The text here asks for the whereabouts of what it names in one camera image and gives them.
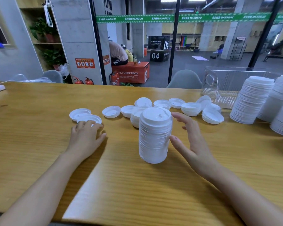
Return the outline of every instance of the fire extinguisher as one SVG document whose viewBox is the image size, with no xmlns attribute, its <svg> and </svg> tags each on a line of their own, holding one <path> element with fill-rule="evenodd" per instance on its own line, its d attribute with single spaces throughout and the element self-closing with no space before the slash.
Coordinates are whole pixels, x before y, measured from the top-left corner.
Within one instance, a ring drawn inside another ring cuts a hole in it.
<svg viewBox="0 0 283 226">
<path fill-rule="evenodd" d="M 76 79 L 75 84 L 84 84 L 83 81 L 78 79 L 76 76 L 74 76 L 74 78 Z"/>
<path fill-rule="evenodd" d="M 112 74 L 109 75 L 110 83 L 113 86 L 119 86 L 119 74 L 114 71 Z"/>
<path fill-rule="evenodd" d="M 85 84 L 86 84 L 86 85 L 94 85 L 92 79 L 87 78 L 87 77 L 85 77 L 85 78 L 86 78 L 86 79 L 85 79 Z"/>
</svg>

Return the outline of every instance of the hand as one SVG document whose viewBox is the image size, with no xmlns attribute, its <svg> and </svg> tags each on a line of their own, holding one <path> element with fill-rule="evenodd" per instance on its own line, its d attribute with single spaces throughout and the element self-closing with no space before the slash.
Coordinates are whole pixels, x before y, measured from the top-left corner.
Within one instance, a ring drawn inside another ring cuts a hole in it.
<svg viewBox="0 0 283 226">
<path fill-rule="evenodd" d="M 201 135 L 197 121 L 182 113 L 172 113 L 172 116 L 185 126 L 187 130 L 190 149 L 188 149 L 176 136 L 170 136 L 174 148 L 187 160 L 193 170 L 206 180 L 213 178 L 222 166 L 211 154 L 206 141 Z"/>
<path fill-rule="evenodd" d="M 71 129 L 66 153 L 77 156 L 81 161 L 91 156 L 106 137 L 106 133 L 103 133 L 96 139 L 97 131 L 103 127 L 101 124 L 96 124 L 95 121 L 80 121 Z"/>
</svg>

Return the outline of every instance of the forearm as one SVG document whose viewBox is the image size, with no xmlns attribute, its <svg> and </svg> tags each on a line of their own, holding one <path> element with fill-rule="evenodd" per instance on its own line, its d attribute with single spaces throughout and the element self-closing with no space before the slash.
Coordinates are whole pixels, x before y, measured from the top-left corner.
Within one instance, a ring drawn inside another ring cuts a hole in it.
<svg viewBox="0 0 283 226">
<path fill-rule="evenodd" d="M 210 182 L 224 193 L 247 226 L 283 226 L 283 210 L 222 167 Z"/>
<path fill-rule="evenodd" d="M 0 226 L 47 226 L 59 204 L 68 180 L 81 161 L 64 153 L 0 217 Z"/>
</svg>

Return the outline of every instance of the gray chair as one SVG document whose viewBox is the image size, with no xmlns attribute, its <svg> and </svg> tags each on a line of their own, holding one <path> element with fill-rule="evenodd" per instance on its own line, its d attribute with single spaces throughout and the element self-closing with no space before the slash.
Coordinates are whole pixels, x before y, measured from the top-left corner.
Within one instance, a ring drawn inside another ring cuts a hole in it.
<svg viewBox="0 0 283 226">
<path fill-rule="evenodd" d="M 198 75 L 191 70 L 180 70 L 175 73 L 167 88 L 201 89 Z"/>
<path fill-rule="evenodd" d="M 63 77 L 57 70 L 48 70 L 42 77 L 49 78 L 53 83 L 63 83 Z"/>
</svg>

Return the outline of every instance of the black shorts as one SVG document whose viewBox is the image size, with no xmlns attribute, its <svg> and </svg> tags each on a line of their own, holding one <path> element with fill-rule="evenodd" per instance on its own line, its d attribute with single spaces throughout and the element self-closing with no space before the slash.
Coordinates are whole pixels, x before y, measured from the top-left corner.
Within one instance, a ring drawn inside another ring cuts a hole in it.
<svg viewBox="0 0 283 226">
<path fill-rule="evenodd" d="M 118 58 L 114 58 L 114 57 L 111 57 L 111 64 L 113 66 L 120 66 L 120 65 L 125 65 L 128 63 L 128 59 L 126 61 L 121 61 L 119 60 Z"/>
</svg>

